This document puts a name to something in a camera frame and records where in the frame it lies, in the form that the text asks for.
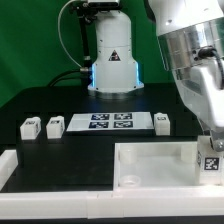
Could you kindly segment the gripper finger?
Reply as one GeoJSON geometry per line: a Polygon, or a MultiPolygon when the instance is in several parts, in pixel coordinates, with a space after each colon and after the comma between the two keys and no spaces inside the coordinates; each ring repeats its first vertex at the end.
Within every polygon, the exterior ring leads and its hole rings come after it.
{"type": "Polygon", "coordinates": [[[217,152],[224,151],[224,132],[210,131],[212,147],[217,152]]]}

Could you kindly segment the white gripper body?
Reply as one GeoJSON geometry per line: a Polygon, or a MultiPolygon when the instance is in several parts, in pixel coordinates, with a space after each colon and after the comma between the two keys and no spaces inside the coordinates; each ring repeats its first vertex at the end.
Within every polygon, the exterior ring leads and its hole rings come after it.
{"type": "Polygon", "coordinates": [[[202,64],[172,74],[184,105],[209,130],[224,132],[224,89],[217,62],[203,60],[202,64]]]}

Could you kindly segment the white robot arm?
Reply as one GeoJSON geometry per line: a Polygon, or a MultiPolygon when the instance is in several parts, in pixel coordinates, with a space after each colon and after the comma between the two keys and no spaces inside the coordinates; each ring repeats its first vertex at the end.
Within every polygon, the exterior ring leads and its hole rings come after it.
{"type": "MultiPolygon", "coordinates": [[[[143,0],[163,64],[173,74],[184,105],[224,151],[224,0],[143,0]]],[[[130,94],[143,87],[132,57],[130,19],[120,0],[87,0],[96,17],[97,60],[91,94],[130,94]]]]}

